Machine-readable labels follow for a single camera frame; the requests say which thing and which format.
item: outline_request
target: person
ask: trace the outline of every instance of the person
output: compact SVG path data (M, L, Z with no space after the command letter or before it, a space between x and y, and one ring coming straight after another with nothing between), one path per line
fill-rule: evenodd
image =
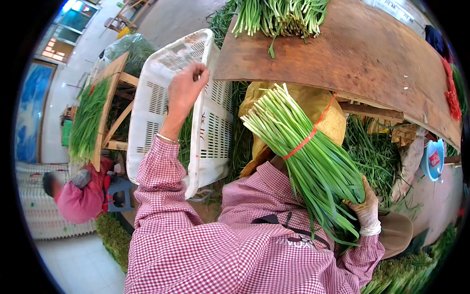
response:
M223 187L218 222L204 224L185 201L178 133L208 80L205 65L190 64L169 85L166 121L137 174L125 293L359 293L380 259L403 251L412 235L399 216L386 235L392 240L381 241L378 200L365 177L365 202L350 204L360 247L341 256L316 221L311 238L279 157Z
M45 173L43 188L54 198L57 210L65 220L80 224L101 213L106 200L103 190L104 177L110 170L120 173L121 169L120 164L115 165L112 160L101 157L99 172L92 163L88 163L65 185L57 172Z

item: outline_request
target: white glove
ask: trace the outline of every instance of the white glove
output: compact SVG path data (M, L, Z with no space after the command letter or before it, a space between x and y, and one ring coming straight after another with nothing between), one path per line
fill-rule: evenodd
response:
M366 176L361 176L362 183L364 184L364 191L366 193L366 199L361 204L350 202L348 203L348 206L356 213L359 220L359 235L374 236L380 234L380 231L382 230L378 216L379 200L374 194L374 191L370 188Z
M90 181L91 174L87 169L81 169L79 172L71 179L72 183L75 184L79 189L83 189Z

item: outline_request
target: gingham sleeve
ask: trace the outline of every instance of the gingham sleeve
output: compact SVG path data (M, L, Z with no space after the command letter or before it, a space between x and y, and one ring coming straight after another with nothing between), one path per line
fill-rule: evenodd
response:
M151 149L137 172L139 188L134 196L140 203L135 218L138 233L178 230L202 224L184 199L186 175L178 161L180 146L154 138Z
M343 280L340 293L359 293L372 279L372 272L385 253L379 235L360 236L360 247L349 249L337 261L337 273L332 276Z

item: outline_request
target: pink jacket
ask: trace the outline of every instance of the pink jacket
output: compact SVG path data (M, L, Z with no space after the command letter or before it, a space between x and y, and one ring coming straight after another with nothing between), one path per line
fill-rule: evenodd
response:
M90 172L91 181L81 190L68 181L62 193L54 198L57 209L64 219L80 224L95 218L102 210L104 202L103 179L113 165L113 161L101 157L100 172L91 163L84 168Z
M184 200L178 150L156 137L139 166L125 293L344 294L371 280L385 252L378 235L360 237L361 247L337 258L317 222L325 243L302 233L310 231L308 213L269 162L225 185L219 221L202 223ZM269 215L279 223L253 223Z

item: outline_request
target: yellow bag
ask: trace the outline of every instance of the yellow bag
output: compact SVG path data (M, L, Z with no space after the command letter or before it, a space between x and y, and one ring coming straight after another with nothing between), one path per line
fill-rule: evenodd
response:
M246 91L245 100L240 105L238 117L245 115L253 107L254 103L265 94L264 91L260 91L260 88L274 89L275 87L274 83L271 82L251 83ZM314 87L287 84L287 90L312 123L318 121L333 97L329 91ZM336 100L333 101L325 116L317 125L317 129L322 131L336 144L343 144L346 132L346 118ZM242 170L240 178L253 174L259 165L274 156L274 153L263 140L256 135L253 135L253 138L253 159Z

